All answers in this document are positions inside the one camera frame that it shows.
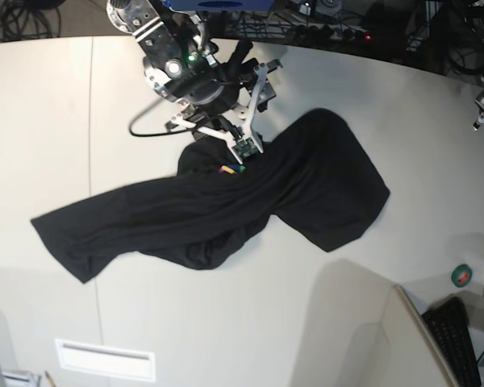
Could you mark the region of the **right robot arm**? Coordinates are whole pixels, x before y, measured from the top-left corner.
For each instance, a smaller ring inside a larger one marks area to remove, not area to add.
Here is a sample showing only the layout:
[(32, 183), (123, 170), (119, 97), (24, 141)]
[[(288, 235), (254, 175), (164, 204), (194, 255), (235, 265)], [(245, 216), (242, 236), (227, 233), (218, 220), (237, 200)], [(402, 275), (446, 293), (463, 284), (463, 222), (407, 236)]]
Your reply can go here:
[(190, 132), (197, 139), (219, 139), (239, 164), (264, 151), (252, 121), (276, 96), (269, 74), (281, 67), (280, 60), (261, 63), (248, 55), (252, 42), (240, 40), (221, 63), (202, 16), (173, 10), (162, 1), (109, 1), (106, 13), (143, 50), (144, 75), (152, 90), (183, 107), (161, 136)]

